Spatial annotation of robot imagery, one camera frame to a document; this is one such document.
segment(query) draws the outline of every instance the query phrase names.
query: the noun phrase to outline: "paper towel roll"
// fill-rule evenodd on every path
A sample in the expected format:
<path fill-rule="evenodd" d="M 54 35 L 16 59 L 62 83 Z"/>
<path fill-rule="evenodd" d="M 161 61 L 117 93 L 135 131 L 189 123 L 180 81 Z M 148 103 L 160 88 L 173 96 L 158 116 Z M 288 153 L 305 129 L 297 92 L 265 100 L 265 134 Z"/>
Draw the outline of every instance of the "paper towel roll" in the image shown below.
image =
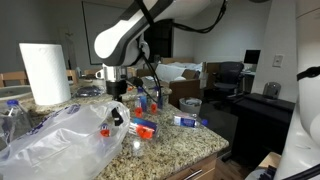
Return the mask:
<path fill-rule="evenodd" d="M 53 105 L 71 98 L 61 45 L 20 43 L 33 97 L 37 105 Z"/>

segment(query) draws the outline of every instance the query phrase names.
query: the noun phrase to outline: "trash can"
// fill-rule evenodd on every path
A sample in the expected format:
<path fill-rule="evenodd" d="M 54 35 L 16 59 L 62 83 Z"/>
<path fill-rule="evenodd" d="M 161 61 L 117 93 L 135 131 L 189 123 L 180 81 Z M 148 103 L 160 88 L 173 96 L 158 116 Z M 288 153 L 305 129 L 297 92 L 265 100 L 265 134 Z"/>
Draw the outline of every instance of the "trash can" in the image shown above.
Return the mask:
<path fill-rule="evenodd" d="M 202 101 L 197 98 L 181 98 L 179 99 L 180 110 L 191 114 L 199 115 Z"/>

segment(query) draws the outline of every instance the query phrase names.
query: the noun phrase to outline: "granite countertop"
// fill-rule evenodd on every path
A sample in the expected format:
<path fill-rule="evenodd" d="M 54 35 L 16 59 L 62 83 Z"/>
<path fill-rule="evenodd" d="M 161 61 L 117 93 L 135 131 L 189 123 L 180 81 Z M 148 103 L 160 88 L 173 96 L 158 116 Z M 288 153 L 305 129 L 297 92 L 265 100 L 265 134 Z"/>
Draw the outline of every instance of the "granite countertop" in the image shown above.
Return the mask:
<path fill-rule="evenodd" d="M 72 91 L 79 86 L 71 87 Z M 165 88 L 164 94 L 171 90 Z M 134 116 L 134 96 L 136 90 L 123 95 L 123 104 Z M 112 97 L 103 94 L 97 97 L 73 98 L 65 103 L 53 106 L 38 106 L 33 97 L 19 99 L 20 104 L 29 110 L 34 124 L 38 124 L 43 116 L 74 103 L 94 104 L 111 101 Z M 95 178 L 107 179 L 164 179 L 194 163 L 222 150 L 229 145 L 228 141 L 218 134 L 200 125 L 199 128 L 174 126 L 173 116 L 180 112 L 172 105 L 165 103 L 164 109 L 157 115 L 144 114 L 144 119 L 158 123 L 159 137 L 155 140 L 141 140 L 127 133 L 123 140 L 120 154 Z M 140 148 L 134 148 L 134 142 Z"/>

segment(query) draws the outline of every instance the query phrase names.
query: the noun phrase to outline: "black chair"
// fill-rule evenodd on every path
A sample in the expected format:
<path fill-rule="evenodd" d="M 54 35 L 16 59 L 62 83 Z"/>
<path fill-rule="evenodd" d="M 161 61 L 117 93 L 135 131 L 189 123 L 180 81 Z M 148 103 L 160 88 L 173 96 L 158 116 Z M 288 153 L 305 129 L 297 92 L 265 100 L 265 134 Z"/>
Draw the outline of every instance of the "black chair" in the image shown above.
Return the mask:
<path fill-rule="evenodd" d="M 225 98 L 234 98 L 239 95 L 239 86 L 242 78 L 244 65 L 241 62 L 222 62 L 219 65 L 219 72 L 214 73 L 216 82 L 214 90 L 226 94 Z"/>

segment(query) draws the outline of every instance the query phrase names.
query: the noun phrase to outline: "electrical outlet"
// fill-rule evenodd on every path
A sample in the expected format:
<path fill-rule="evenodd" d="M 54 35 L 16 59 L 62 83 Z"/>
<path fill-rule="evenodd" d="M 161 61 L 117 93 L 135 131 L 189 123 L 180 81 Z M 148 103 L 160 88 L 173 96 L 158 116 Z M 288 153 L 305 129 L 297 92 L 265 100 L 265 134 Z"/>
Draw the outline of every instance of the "electrical outlet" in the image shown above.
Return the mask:
<path fill-rule="evenodd" d="M 282 65 L 282 60 L 283 60 L 283 55 L 281 55 L 281 54 L 276 54 L 275 56 L 274 56 L 274 60 L 273 60 L 273 67 L 281 67 L 281 65 Z"/>

